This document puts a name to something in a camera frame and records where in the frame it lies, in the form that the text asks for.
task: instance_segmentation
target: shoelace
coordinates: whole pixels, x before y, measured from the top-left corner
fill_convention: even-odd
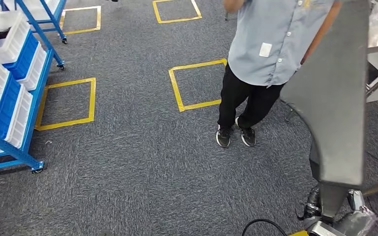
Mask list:
[[[220,134],[221,134],[221,136],[223,136],[223,137],[228,137],[228,136],[229,136],[229,133],[230,133],[230,129],[226,129],[226,128],[221,128],[221,129],[220,129]]]
[[[254,130],[253,129],[242,129],[241,130],[243,132],[243,134],[247,137],[251,137],[254,135]]]

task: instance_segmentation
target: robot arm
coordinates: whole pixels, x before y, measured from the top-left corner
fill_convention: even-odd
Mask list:
[[[365,173],[370,3],[342,2],[331,30],[281,92],[313,137],[310,165],[318,186],[308,197],[304,226],[316,236],[364,236],[376,221],[361,192],[354,190]],[[336,222],[345,198],[352,212]]]

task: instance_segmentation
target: light blue shirt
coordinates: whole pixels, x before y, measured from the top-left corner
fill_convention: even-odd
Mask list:
[[[286,83],[335,0],[246,0],[238,12],[228,63],[241,81]]]

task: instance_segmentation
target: black pants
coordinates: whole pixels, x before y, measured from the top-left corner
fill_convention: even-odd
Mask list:
[[[222,82],[220,119],[221,127],[231,127],[235,122],[235,109],[248,97],[247,106],[238,119],[241,128],[250,128],[269,113],[279,98],[283,85],[254,86],[239,80],[227,64]]]

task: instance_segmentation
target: cart wheel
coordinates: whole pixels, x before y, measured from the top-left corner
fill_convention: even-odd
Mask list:
[[[33,170],[32,173],[33,174],[38,174],[38,173],[41,173],[43,171],[43,169],[36,169],[36,170]]]

